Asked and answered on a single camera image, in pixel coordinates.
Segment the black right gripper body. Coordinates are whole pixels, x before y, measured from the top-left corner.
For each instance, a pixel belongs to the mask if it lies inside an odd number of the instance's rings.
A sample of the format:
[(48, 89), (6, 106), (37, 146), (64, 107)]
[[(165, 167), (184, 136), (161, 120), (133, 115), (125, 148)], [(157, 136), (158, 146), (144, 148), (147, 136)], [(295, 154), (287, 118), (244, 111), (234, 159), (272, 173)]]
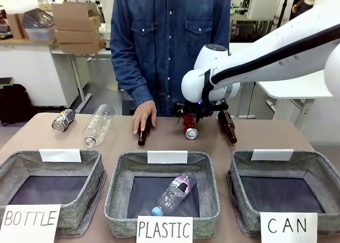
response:
[(223, 111), (229, 108), (225, 100), (216, 103), (203, 103), (203, 102), (189, 102), (176, 103), (173, 108), (173, 115), (177, 118), (184, 117), (188, 114), (193, 114), (196, 119), (211, 116), (214, 111)]

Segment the person's right hand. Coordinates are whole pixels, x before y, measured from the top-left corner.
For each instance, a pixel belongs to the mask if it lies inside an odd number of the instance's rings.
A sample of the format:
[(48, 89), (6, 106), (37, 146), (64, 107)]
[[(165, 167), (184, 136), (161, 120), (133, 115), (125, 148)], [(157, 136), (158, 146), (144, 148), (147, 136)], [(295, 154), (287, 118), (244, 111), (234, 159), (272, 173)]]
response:
[(154, 101), (146, 101), (139, 105), (132, 117), (133, 133), (136, 134), (138, 129), (144, 131), (147, 119), (151, 117), (153, 127), (156, 126), (157, 109)]

